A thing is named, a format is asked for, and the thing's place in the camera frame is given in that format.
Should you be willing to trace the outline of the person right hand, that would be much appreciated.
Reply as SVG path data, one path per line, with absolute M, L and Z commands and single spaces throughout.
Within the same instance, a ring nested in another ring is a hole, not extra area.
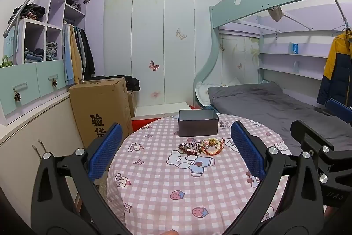
M 327 206 L 324 212 L 324 218 L 328 220 L 335 213 L 335 208 L 331 206 Z

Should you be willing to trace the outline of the person left hand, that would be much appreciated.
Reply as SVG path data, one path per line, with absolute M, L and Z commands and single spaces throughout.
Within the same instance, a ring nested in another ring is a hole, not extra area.
M 169 231 L 162 233 L 161 235 L 178 235 L 178 232 L 175 230 L 169 230 Z

